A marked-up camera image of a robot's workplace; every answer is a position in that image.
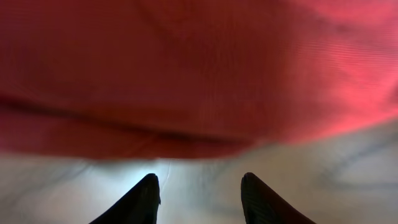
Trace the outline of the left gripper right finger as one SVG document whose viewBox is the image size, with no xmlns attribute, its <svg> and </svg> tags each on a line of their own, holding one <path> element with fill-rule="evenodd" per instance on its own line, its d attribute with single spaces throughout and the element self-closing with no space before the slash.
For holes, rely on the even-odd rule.
<svg viewBox="0 0 398 224">
<path fill-rule="evenodd" d="M 247 224 L 315 224 L 252 172 L 241 180 L 241 202 Z"/>
</svg>

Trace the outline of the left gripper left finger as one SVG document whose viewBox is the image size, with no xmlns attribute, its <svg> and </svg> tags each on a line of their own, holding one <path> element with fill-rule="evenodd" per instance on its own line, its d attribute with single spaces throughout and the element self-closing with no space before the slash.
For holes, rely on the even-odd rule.
<svg viewBox="0 0 398 224">
<path fill-rule="evenodd" d="M 159 179 L 147 174 L 90 224 L 156 224 L 160 204 Z"/>
</svg>

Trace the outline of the red t-shirt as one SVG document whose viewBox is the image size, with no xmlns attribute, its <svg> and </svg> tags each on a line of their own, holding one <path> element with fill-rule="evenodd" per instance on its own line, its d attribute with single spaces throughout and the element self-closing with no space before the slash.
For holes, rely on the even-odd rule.
<svg viewBox="0 0 398 224">
<path fill-rule="evenodd" d="M 397 2 L 1 0 L 1 150 L 231 156 L 397 117 Z"/>
</svg>

